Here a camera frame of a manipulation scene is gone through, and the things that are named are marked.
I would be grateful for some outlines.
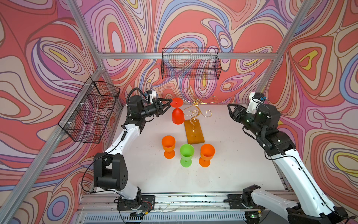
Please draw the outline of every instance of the gold wire sculpture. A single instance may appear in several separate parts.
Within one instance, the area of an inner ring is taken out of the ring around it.
[[[192,104],[191,106],[185,108],[185,109],[183,110],[183,112],[184,112],[185,116],[192,116],[192,117],[190,118],[190,123],[193,125],[193,132],[194,132],[194,129],[195,129],[195,124],[194,124],[194,122],[197,121],[197,117],[198,117],[199,115],[203,115],[203,116],[206,117],[206,118],[209,118],[209,117],[211,117],[211,116],[213,115],[213,113],[211,112],[211,110],[206,110],[206,111],[205,111],[205,114],[207,115],[208,112],[210,112],[210,115],[209,115],[209,116],[205,116],[205,115],[203,114],[203,112],[200,110],[199,105],[201,105],[201,104],[213,104],[213,103],[216,103],[216,102],[218,101],[218,98],[217,98],[216,96],[211,96],[212,98],[210,98],[210,99],[211,99],[211,100],[214,100],[214,101],[213,101],[213,102],[209,102],[209,103],[205,103],[205,102],[203,102],[203,101],[201,100],[201,99],[203,98],[203,96],[205,95],[206,91],[207,91],[207,89],[206,89],[205,87],[202,86],[202,87],[199,87],[199,88],[198,88],[198,91],[199,91],[200,93],[202,93],[202,91],[205,90],[205,92],[202,94],[202,96],[200,97],[200,99],[195,98],[195,94],[192,92],[192,90],[191,90],[190,88],[184,88],[184,89],[182,90],[182,92],[185,91],[185,92],[183,92],[183,93],[186,94],[186,93],[188,93],[188,90],[190,91],[191,95],[193,96],[193,99],[192,99],[193,101],[188,101],[188,100],[182,99],[182,100],[184,100],[184,101],[186,101],[186,102]],[[186,114],[185,111],[186,111],[187,109],[189,109],[190,107],[192,107],[192,106],[194,106],[196,109],[187,111],[187,112],[191,112],[192,114],[190,114],[190,115]]]

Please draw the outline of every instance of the orange goblet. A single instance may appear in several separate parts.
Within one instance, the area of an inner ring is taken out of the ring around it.
[[[199,164],[202,167],[208,167],[210,165],[210,160],[213,158],[215,154],[215,148],[214,146],[210,145],[210,144],[204,144],[201,148],[200,148],[200,159],[199,159]]]
[[[167,135],[161,140],[161,144],[165,150],[164,156],[167,159],[172,159],[175,156],[175,138],[173,136]]]

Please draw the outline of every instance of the wooden base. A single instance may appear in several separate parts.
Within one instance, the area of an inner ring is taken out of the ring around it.
[[[201,131],[199,119],[195,119],[193,120],[193,122],[195,124],[194,131],[193,131],[193,125],[190,123],[190,120],[184,121],[188,144],[204,143],[205,140],[204,140],[203,132]]]

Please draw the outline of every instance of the aluminum frame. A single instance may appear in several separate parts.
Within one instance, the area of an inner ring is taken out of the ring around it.
[[[305,0],[301,7],[299,8],[295,18],[293,19],[293,22],[291,26],[289,27],[286,35],[284,36],[278,50],[276,53],[219,53],[220,59],[272,59],[270,65],[268,66],[266,73],[264,74],[264,77],[261,79],[260,83],[258,84],[256,91],[263,91],[268,80],[273,75],[273,72],[275,68],[278,66],[281,57],[283,56],[286,48],[289,45],[289,42],[293,38],[294,34],[296,33],[298,27],[303,21],[303,18],[307,14],[310,7],[313,5],[313,3],[316,0]],[[80,33],[84,36],[85,42],[87,42],[87,45],[89,46],[90,52],[96,61],[98,68],[93,73],[92,79],[98,80],[100,78],[101,72],[104,69],[104,65],[102,62],[102,59],[160,59],[161,53],[102,53],[98,52],[98,49],[96,45],[94,44],[94,41],[92,39],[92,36],[90,35],[90,32],[88,31],[88,28],[86,26],[84,17],[81,13],[81,10],[75,0],[67,0],[69,9],[78,24]],[[103,78],[108,83],[113,83],[107,70],[105,69]],[[82,94],[84,94],[86,91],[86,87],[83,88],[83,90],[78,94],[77,100],[82,99]],[[73,111],[75,106],[72,104],[71,109],[68,110],[68,114],[70,115],[70,112]],[[3,206],[0,210],[0,217],[2,218],[0,220],[0,224],[8,224],[11,222],[13,216],[17,212],[18,208],[22,204],[23,200],[25,199],[26,195],[32,188],[33,184],[37,180],[38,176],[42,172],[42,169],[48,162],[49,158],[51,157],[52,153],[56,149],[57,145],[59,144],[60,140],[62,139],[64,135],[64,131],[57,127],[56,130],[51,134],[49,140],[46,141],[45,145],[40,150],[39,154],[35,157],[34,161],[31,163],[29,168],[26,170],[25,174],[20,179],[19,183],[15,186],[14,190],[10,193],[6,201],[4,202]],[[88,195],[84,195],[82,198],[82,201],[80,204],[86,203],[86,201],[90,201],[89,198],[87,198]],[[103,199],[104,195],[91,195],[91,197],[95,197],[95,202],[90,202],[91,205],[95,205],[94,203],[98,203],[99,199]]]
[[[161,59],[162,53],[98,53],[100,59]],[[277,53],[218,53],[219,59],[276,59]]]
[[[287,200],[298,201],[294,192],[289,191],[268,191],[274,195],[280,196]],[[230,209],[227,199],[228,194],[242,194],[242,191],[228,192],[202,192],[202,193],[151,193],[142,194],[155,195],[156,213],[166,212],[221,212],[221,211],[257,211],[258,209]],[[87,214],[91,213],[114,213],[117,214],[117,205],[113,202],[117,199],[116,194],[92,194],[84,195],[78,211],[76,212],[77,220],[73,223],[83,223]]]
[[[103,67],[98,67],[97,70],[93,73],[92,79],[98,80],[103,72]],[[84,85],[81,91],[78,93],[74,102],[68,108],[66,114],[63,116],[61,121],[67,121],[71,114],[77,107],[77,103],[79,103],[82,97],[87,92],[90,87],[91,80],[89,79],[88,85]],[[60,143],[62,137],[65,135],[64,130],[60,126],[57,125],[56,129],[52,132],[49,139],[46,141],[45,145],[42,147],[40,152],[36,155],[33,162],[30,164],[29,168],[27,168],[24,175],[21,177],[20,181],[17,183],[15,188],[11,191],[8,198],[5,200],[3,206],[0,210],[0,224],[10,223],[15,213],[21,206],[22,202],[26,198],[27,194],[31,190],[38,176],[42,172],[43,168],[47,164],[50,159],[52,153],[57,148]]]
[[[256,92],[263,92],[266,88],[267,82],[274,74],[276,67],[279,65],[281,58],[283,57],[285,51],[287,50],[291,40],[293,39],[294,35],[296,34],[298,28],[302,24],[303,19],[305,18],[307,12],[312,7],[313,3],[316,0],[304,0],[297,11],[296,16],[294,17],[290,27],[287,30],[286,35],[282,39],[282,42],[277,50],[277,58],[276,60],[272,60],[271,63],[268,65],[266,72],[264,73],[263,77],[261,78],[260,82],[256,87]]]

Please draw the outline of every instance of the ventilation grille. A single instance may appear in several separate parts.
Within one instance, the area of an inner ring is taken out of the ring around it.
[[[244,221],[243,211],[220,211],[220,212],[150,212],[143,220],[130,220],[128,213],[122,213],[126,223],[135,222],[168,222],[168,221]],[[84,223],[118,223],[121,217],[118,214],[92,213],[87,214]]]

